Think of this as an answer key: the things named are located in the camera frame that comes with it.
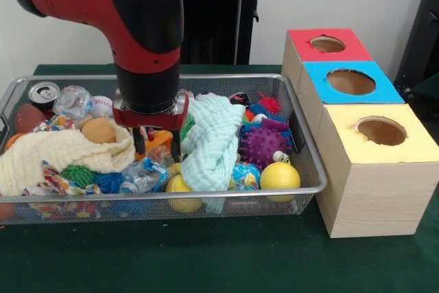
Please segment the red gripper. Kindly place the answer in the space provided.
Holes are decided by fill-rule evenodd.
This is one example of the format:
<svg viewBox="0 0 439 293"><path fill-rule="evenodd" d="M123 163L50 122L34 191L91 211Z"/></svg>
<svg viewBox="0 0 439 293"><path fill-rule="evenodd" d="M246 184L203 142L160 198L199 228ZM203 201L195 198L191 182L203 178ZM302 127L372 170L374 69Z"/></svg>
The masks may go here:
<svg viewBox="0 0 439 293"><path fill-rule="evenodd" d="M113 100L113 117L120 126L132 129L134 146L137 154L145 154L145 138L140 126L160 128L172 131L171 155L173 160L180 162L180 130L185 124L189 108L189 96L179 91L174 103L166 111L160 113L137 113L126 107L123 103L120 90L115 91Z"/></svg>

